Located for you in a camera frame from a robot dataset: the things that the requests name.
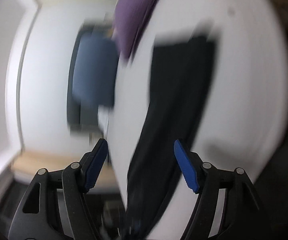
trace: purple cloth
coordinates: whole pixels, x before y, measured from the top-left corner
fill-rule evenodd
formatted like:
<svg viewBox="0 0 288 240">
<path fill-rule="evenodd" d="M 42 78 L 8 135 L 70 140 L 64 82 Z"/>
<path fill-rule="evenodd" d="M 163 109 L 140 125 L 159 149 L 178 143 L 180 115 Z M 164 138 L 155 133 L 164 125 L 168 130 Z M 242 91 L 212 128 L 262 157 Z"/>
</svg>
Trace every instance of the purple cloth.
<svg viewBox="0 0 288 240">
<path fill-rule="evenodd" d="M 136 51 L 157 1 L 118 0 L 114 20 L 116 43 L 125 59 Z"/>
</svg>

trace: metal pin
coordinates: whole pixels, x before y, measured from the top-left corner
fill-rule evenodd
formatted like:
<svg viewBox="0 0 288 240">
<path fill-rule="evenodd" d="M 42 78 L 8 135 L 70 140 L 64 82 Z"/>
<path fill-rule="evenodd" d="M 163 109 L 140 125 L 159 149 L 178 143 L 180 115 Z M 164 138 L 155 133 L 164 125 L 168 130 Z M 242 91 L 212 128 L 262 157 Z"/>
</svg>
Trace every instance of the metal pin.
<svg viewBox="0 0 288 240">
<path fill-rule="evenodd" d="M 237 172 L 238 174 L 243 174 L 243 173 L 244 173 L 244 170 L 243 170 L 242 168 L 237 168 L 237 169 L 236 169 L 236 172 Z"/>
<path fill-rule="evenodd" d="M 43 175 L 43 174 L 45 174 L 45 172 L 46 172 L 46 169 L 39 169 L 37 174 L 38 175 Z"/>
<path fill-rule="evenodd" d="M 71 168 L 72 168 L 72 169 L 77 169 L 79 166 L 80 166 L 79 163 L 72 163 L 72 164 L 71 164 Z"/>
<path fill-rule="evenodd" d="M 203 163 L 203 168 L 210 169 L 212 165 L 210 163 Z"/>
</svg>

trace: black object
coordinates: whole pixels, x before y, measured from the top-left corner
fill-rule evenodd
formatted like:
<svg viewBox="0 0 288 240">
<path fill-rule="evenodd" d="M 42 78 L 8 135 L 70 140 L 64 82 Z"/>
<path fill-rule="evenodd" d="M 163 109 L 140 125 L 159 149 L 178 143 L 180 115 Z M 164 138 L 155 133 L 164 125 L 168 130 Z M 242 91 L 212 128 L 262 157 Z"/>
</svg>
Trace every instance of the black object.
<svg viewBox="0 0 288 240">
<path fill-rule="evenodd" d="M 183 149 L 179 154 L 185 155 L 183 157 L 195 170 L 195 179 L 199 184 L 195 192 L 199 194 L 198 199 L 181 240 L 208 238 L 220 188 L 226 189 L 222 220 L 218 234 L 210 239 L 271 239 L 268 216 L 246 172 L 241 168 L 234 171 L 218 170 L 210 163 L 203 163 L 198 154 L 190 152 L 182 141 L 179 143 Z M 191 181 L 185 176 L 187 167 L 181 165 L 181 169 L 190 185 Z"/>
<path fill-rule="evenodd" d="M 183 141 L 177 140 L 177 143 L 181 149 L 175 149 L 175 155 L 181 163 L 183 174 L 189 186 L 193 180 L 198 182 L 195 193 L 199 193 L 181 240 L 208 238 L 220 188 L 226 188 L 224 211 L 220 231 L 210 239 L 271 239 L 267 215 L 246 172 L 241 168 L 218 170 L 210 163 L 203 163 Z M 61 171 L 40 169 L 18 206 L 9 240 L 100 240 L 82 192 L 95 184 L 107 152 L 107 142 L 100 139 L 93 151 L 86 153 L 79 163 L 72 163 Z M 186 158 L 186 167 L 180 161 L 180 155 Z M 186 176 L 190 171 L 195 176 Z M 58 188 L 63 188 L 73 238 L 64 235 L 61 227 L 56 195 Z M 125 234 L 124 238 L 136 239 L 130 234 Z M 0 240 L 6 238 L 0 234 Z"/>
<path fill-rule="evenodd" d="M 73 75 L 81 37 L 84 34 L 92 33 L 93 31 L 106 32 L 110 28 L 111 25 L 83 24 L 77 34 L 69 67 L 67 88 L 67 123 L 71 131 L 101 132 L 98 127 L 98 109 L 94 107 L 83 106 L 80 102 L 73 98 Z"/>
<path fill-rule="evenodd" d="M 7 237 L 16 209 L 28 185 L 13 181 L 0 202 L 0 231 Z"/>
<path fill-rule="evenodd" d="M 143 239 L 163 215 L 181 171 L 173 153 L 183 138 L 191 147 L 207 98 L 215 42 L 204 35 L 154 47 L 150 103 L 127 174 L 127 232 Z"/>
<path fill-rule="evenodd" d="M 94 187 L 107 154 L 107 142 L 100 139 L 93 151 L 84 154 L 79 163 L 72 163 L 61 171 L 40 169 L 17 208 L 9 240 L 72 239 L 64 235 L 60 222 L 57 189 L 61 188 L 74 239 L 99 239 L 83 193 Z"/>
</svg>

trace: white sheet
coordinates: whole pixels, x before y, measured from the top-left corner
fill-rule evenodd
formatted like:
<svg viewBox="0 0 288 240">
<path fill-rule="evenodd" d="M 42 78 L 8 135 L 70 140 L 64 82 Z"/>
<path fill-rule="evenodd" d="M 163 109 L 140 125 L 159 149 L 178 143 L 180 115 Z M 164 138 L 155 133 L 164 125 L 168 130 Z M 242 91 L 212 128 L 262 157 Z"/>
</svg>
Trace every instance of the white sheet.
<svg viewBox="0 0 288 240">
<path fill-rule="evenodd" d="M 97 121 L 100 130 L 103 132 L 103 138 L 106 138 L 108 132 L 109 107 L 99 106 L 97 111 Z"/>
<path fill-rule="evenodd" d="M 125 205 L 128 166 L 148 109 L 154 40 L 188 39 L 209 19 L 220 32 L 216 71 L 192 151 L 219 169 L 242 167 L 255 181 L 284 134 L 288 57 L 269 1 L 160 0 L 133 62 L 120 61 L 117 70 L 108 145 Z M 182 177 L 148 239 L 180 239 L 196 198 Z"/>
</svg>

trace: black garment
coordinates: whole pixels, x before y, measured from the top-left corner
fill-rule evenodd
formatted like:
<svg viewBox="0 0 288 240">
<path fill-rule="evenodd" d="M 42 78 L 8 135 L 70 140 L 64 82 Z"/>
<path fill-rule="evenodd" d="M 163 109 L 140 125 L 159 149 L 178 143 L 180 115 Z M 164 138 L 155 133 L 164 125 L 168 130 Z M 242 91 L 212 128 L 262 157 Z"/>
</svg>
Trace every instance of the black garment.
<svg viewBox="0 0 288 240">
<path fill-rule="evenodd" d="M 215 43 L 205 36 L 154 48 L 150 103 L 127 174 L 124 238 L 145 238 L 172 198 L 181 175 L 174 141 L 183 138 L 192 146 L 211 83 L 214 52 Z"/>
</svg>

